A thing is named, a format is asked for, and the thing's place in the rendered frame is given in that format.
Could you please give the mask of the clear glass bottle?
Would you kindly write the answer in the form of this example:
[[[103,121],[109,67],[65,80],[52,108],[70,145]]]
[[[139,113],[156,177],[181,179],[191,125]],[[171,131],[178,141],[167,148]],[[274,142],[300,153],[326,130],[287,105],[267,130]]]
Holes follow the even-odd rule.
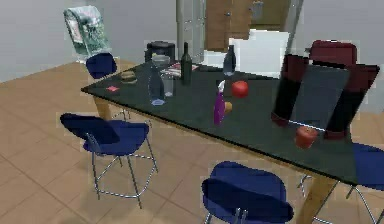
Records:
[[[223,73],[226,76],[232,76],[236,68],[236,55],[234,51],[234,46],[229,45],[228,51],[224,57],[223,61]]]

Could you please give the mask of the red cup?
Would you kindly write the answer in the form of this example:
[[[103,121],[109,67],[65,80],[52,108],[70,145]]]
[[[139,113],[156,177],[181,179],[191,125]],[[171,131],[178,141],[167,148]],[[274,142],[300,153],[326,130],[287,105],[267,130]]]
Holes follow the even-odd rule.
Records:
[[[308,149],[318,136],[318,131],[307,126],[300,126],[296,130],[295,143],[299,148]]]

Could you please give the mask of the clear drinking glass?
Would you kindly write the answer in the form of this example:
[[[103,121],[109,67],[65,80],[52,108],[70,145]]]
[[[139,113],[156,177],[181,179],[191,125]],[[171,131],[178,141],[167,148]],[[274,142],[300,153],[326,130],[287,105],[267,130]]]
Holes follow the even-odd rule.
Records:
[[[164,85],[164,94],[166,97],[170,97],[174,92],[174,78],[172,75],[164,73],[162,75],[162,81]]]

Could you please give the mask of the red and white book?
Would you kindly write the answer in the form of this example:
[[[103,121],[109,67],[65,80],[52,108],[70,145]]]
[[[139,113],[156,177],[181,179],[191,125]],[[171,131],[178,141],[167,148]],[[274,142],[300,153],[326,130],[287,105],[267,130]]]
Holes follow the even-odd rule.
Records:
[[[180,63],[175,63],[168,68],[161,70],[160,74],[166,77],[181,78],[185,75],[190,75],[197,68],[197,65],[192,64],[190,69],[182,69]]]

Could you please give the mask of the red apple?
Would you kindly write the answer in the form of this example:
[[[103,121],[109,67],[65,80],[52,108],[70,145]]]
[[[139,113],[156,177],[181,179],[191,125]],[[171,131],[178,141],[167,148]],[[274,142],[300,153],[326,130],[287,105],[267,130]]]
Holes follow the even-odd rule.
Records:
[[[245,81],[236,81],[232,83],[232,95],[238,98],[244,98],[248,95],[248,83]]]

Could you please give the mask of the blue metal frame chair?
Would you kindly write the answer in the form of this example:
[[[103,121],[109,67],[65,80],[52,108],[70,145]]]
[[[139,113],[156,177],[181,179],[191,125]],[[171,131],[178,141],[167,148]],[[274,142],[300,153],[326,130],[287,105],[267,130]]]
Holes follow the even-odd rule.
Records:
[[[157,160],[154,156],[148,134],[151,122],[132,123],[125,120],[105,120],[101,117],[63,113],[60,116],[61,124],[73,135],[84,140],[83,149],[91,153],[93,185],[100,198],[101,194],[120,198],[134,198],[142,208],[141,195],[147,190],[154,172],[159,172]],[[112,156],[113,160],[98,174],[96,171],[96,158]],[[114,165],[116,161],[123,166],[122,158],[127,159],[131,180],[135,194],[126,195],[106,191],[100,188],[99,182]],[[131,158],[150,160],[152,168],[141,190],[133,170]]]
[[[353,155],[355,159],[358,184],[370,189],[384,192],[384,151],[374,146],[354,143]],[[365,197],[356,185],[350,186],[346,198],[349,198],[353,191],[355,191],[362,200],[370,216],[372,224],[380,224],[380,222],[384,219],[384,208],[378,218],[375,218]]]
[[[213,217],[227,224],[286,224],[294,216],[283,181],[265,170],[223,161],[201,189],[208,211],[204,224],[211,224]]]
[[[86,68],[93,79],[101,79],[117,71],[114,57],[107,52],[88,58]]]

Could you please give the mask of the dark green wine bottle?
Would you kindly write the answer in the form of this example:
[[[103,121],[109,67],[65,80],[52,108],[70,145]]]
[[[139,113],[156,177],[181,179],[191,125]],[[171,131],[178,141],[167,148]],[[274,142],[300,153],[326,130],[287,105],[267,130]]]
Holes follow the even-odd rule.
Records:
[[[189,85],[192,74],[192,59],[188,53],[188,43],[184,43],[184,52],[180,61],[181,65],[181,80],[184,85]]]

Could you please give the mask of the brown sandwich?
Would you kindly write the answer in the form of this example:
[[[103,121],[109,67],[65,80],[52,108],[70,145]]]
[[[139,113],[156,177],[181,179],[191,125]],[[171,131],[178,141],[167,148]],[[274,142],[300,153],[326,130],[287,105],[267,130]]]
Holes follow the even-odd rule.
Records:
[[[121,81],[123,83],[134,84],[137,78],[133,71],[124,71],[121,73]]]

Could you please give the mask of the dark top wooden table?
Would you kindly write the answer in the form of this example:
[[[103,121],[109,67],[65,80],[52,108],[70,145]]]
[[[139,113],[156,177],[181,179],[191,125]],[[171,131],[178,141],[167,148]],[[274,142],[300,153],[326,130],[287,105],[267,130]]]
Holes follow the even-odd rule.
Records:
[[[296,126],[279,127],[271,121],[277,79],[255,75],[248,80],[246,98],[227,96],[234,110],[216,125],[213,123],[216,84],[224,78],[219,72],[208,72],[204,66],[194,71],[192,82],[183,85],[174,82],[174,95],[162,106],[150,104],[148,81],[150,65],[134,68],[137,83],[124,84],[117,75],[98,81],[82,89],[93,96],[98,113],[108,119],[108,106],[114,104],[137,113],[170,123],[178,128],[194,131],[213,140],[221,140],[240,149],[255,152],[259,157],[296,168],[313,177],[313,185],[301,209],[296,213],[296,224],[311,224],[321,210],[327,196],[337,182],[356,185],[355,160],[352,141],[317,140],[307,150],[294,143]],[[118,87],[116,92],[108,91]]]

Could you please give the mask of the black round pot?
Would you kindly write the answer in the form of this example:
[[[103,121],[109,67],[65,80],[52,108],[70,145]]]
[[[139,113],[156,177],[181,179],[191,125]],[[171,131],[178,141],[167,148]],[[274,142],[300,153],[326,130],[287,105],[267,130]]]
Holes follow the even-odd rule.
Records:
[[[175,61],[175,44],[165,41],[153,41],[146,45],[146,50],[144,51],[145,61],[148,62],[152,59],[152,56],[156,55],[166,55],[170,57],[172,62]]]

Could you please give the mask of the grey fridge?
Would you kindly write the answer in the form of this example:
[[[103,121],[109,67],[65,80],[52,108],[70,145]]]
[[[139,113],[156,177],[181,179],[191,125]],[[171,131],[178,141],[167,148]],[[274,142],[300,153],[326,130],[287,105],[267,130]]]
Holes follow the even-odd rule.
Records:
[[[176,0],[178,58],[184,53],[184,43],[193,63],[204,61],[206,0]]]

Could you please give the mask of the white box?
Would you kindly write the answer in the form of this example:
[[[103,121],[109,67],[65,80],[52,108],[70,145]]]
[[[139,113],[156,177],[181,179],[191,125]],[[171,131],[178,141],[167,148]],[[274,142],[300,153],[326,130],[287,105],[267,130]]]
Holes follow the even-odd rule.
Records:
[[[229,38],[234,46],[237,72],[278,78],[289,39],[288,32],[251,29],[249,38]]]

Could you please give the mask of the grey glass bowl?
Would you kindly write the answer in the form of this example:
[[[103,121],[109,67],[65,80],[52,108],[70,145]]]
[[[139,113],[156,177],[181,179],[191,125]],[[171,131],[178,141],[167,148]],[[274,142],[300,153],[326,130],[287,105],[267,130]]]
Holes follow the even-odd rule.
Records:
[[[156,67],[167,67],[170,64],[170,57],[167,55],[154,55],[152,57],[152,63]]]

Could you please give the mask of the purple spray bottle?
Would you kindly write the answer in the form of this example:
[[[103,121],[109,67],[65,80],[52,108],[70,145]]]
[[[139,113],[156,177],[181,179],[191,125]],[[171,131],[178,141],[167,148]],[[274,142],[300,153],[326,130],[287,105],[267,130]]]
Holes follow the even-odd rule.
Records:
[[[225,88],[225,80],[221,81],[218,85],[218,93],[214,105],[214,123],[219,125],[225,115],[225,101],[223,97],[223,92]]]

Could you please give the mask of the brown wooden cupboard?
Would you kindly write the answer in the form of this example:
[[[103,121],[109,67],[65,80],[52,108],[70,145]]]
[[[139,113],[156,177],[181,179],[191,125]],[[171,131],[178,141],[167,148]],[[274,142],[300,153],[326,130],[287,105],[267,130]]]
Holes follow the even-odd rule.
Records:
[[[206,0],[205,49],[225,52],[229,39],[249,37],[251,29],[282,31],[291,0]]]

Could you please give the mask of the clear glass vase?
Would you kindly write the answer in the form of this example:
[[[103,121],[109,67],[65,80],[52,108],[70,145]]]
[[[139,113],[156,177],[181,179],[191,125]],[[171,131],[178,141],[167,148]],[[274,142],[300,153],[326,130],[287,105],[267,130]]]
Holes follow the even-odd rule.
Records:
[[[159,75],[159,70],[154,64],[150,67],[148,92],[153,106],[161,106],[165,103],[164,84]]]

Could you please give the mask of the dark red chair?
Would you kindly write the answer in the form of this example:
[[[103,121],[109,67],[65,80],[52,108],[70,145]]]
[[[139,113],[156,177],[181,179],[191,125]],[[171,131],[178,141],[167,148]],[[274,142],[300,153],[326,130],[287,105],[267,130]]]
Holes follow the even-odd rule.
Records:
[[[357,48],[352,43],[315,40],[309,49],[309,58],[314,62],[353,65],[357,62]]]

